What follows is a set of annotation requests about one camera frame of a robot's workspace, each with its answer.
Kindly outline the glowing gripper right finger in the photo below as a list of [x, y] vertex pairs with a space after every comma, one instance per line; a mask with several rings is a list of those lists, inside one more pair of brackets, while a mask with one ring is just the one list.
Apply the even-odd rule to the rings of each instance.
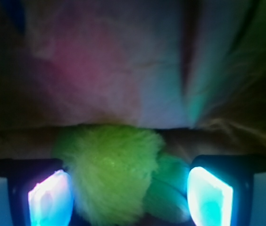
[[197, 226], [266, 226], [266, 156], [197, 156], [187, 201]]

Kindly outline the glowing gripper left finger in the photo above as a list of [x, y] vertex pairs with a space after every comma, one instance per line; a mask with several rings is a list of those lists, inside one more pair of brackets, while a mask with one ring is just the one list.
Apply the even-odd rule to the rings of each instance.
[[74, 196], [58, 159], [0, 159], [0, 226], [67, 226]]

